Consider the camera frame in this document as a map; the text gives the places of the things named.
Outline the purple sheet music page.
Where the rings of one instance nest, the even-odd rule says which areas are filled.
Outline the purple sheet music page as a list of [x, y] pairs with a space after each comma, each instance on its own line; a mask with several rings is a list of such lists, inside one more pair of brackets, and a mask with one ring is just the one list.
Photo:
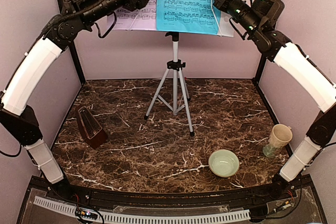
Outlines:
[[117, 10], [115, 30], [156, 30], [156, 0], [149, 0], [141, 10]]

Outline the blue sheet music page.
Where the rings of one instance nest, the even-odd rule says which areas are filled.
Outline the blue sheet music page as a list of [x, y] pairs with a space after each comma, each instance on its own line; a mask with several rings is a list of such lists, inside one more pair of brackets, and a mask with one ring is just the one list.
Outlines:
[[213, 0], [156, 0], [156, 29], [222, 35], [220, 11], [212, 4]]

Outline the light blue music stand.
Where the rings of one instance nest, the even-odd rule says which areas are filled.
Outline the light blue music stand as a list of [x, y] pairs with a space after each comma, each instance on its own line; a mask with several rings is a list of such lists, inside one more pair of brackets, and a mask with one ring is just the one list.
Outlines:
[[[172, 48], [173, 48], [173, 59], [166, 63], [166, 71], [163, 74], [163, 77], [160, 80], [160, 83], [155, 91], [155, 94], [152, 98], [152, 101], [148, 107], [148, 110], [144, 116], [144, 119], [147, 120], [149, 115], [154, 107], [155, 101], [159, 99], [166, 105], [173, 113], [173, 115], [177, 115], [182, 109], [185, 109], [187, 121], [188, 121], [188, 128], [190, 131], [190, 136], [194, 137], [195, 132], [192, 126], [192, 119], [189, 109], [188, 102], [191, 100], [189, 95], [185, 77], [183, 75], [183, 69], [186, 67], [186, 64], [179, 59], [178, 53], [178, 46], [180, 41], [180, 33], [177, 31], [169, 31], [165, 34], [165, 37], [171, 36], [172, 38]], [[171, 106], [161, 95], [160, 91], [167, 79], [167, 76], [170, 71], [173, 71], [173, 105]]]

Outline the dark red wooden metronome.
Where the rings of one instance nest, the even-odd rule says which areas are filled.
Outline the dark red wooden metronome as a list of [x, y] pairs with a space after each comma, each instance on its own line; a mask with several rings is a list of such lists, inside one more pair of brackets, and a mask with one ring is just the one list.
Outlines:
[[85, 106], [76, 106], [75, 116], [80, 135], [90, 147], [96, 150], [107, 141], [107, 133]]

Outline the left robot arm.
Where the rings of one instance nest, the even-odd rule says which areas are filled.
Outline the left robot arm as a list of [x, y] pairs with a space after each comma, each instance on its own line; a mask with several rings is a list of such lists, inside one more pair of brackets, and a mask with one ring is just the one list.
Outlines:
[[28, 151], [54, 193], [63, 201], [74, 189], [43, 139], [34, 110], [27, 104], [51, 64], [70, 46], [79, 32], [91, 31], [97, 21], [115, 15], [119, 8], [143, 9], [149, 0], [62, 0], [60, 14], [42, 29], [4, 91], [1, 92], [1, 125]]

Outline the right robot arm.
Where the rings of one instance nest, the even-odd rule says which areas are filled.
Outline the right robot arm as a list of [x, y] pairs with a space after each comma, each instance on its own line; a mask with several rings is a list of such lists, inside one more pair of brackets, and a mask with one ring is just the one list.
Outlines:
[[335, 133], [335, 83], [319, 70], [299, 46], [274, 29], [285, 7], [281, 0], [254, 0], [251, 5], [244, 0], [214, 0], [213, 5], [240, 24], [262, 56], [287, 71], [311, 95], [320, 109], [306, 137], [276, 175], [279, 180], [268, 187], [269, 197], [278, 200], [287, 193], [287, 182], [297, 177], [316, 153], [327, 146]]

